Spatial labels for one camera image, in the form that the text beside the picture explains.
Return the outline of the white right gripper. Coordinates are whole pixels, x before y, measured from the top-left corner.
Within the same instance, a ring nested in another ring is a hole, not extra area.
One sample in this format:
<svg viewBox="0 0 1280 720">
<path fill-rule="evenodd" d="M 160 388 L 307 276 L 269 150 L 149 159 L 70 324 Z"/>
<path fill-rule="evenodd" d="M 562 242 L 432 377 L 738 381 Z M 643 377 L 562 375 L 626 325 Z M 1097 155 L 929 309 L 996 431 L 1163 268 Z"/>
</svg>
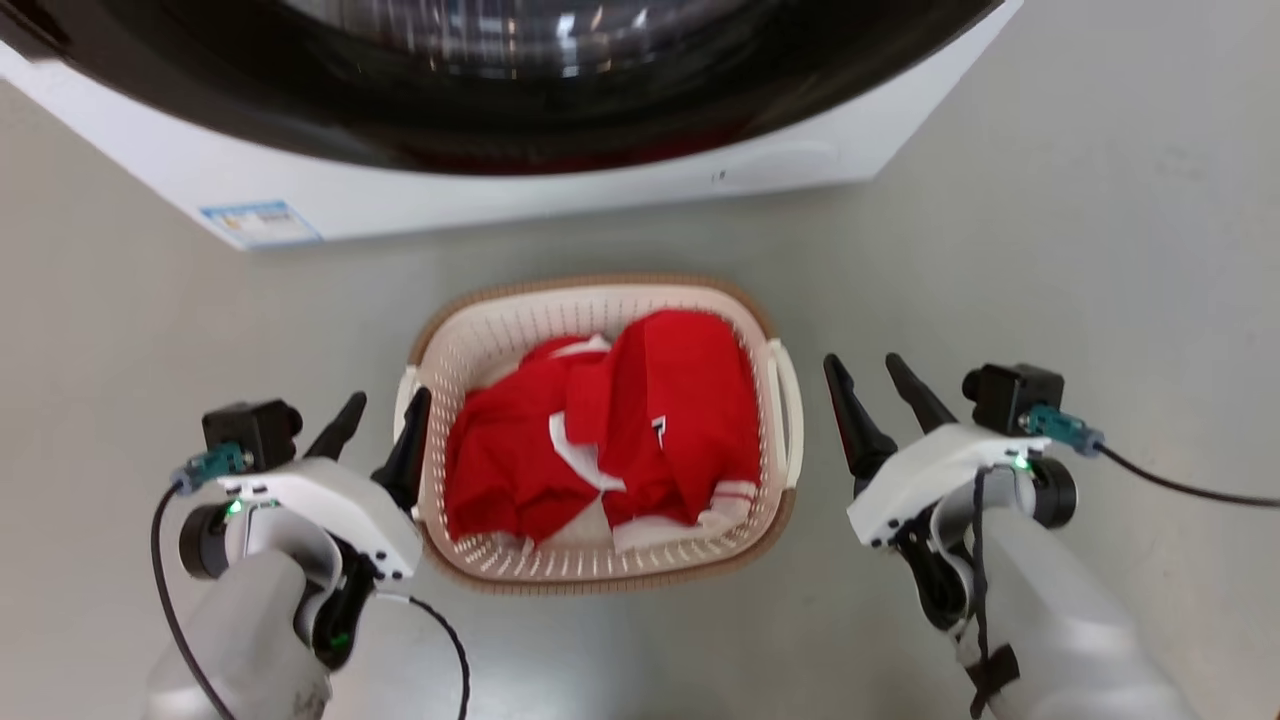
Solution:
<svg viewBox="0 0 1280 720">
<path fill-rule="evenodd" d="M 1027 454 L 1024 437 L 955 424 L 955 415 L 899 354 L 886 355 L 886 370 L 922 432 L 928 433 L 900 451 L 860 402 L 844 363 L 835 354 L 824 356 L 826 383 L 847 469 L 854 480 L 870 480 L 847 507 L 852 530 L 864 546 L 890 542 L 896 533 L 892 521 L 910 521 L 973 480 L 978 471 L 1009 466 Z"/>
</svg>

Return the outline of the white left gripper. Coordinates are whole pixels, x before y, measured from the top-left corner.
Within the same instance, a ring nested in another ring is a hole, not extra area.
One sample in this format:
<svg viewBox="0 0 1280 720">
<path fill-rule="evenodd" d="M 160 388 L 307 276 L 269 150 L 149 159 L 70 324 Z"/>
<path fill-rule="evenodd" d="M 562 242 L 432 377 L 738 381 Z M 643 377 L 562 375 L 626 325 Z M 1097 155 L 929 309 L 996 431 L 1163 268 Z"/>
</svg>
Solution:
<svg viewBox="0 0 1280 720">
<path fill-rule="evenodd" d="M 422 561 L 422 537 L 408 512 L 419 500 L 429 388 L 415 391 L 402 414 L 403 427 L 372 480 L 337 462 L 355 437 L 367 405 L 352 393 L 305 452 L 275 470 L 224 475 L 215 482 L 244 501 L 276 501 L 302 519 L 369 556 L 389 578 L 411 578 Z"/>
</svg>

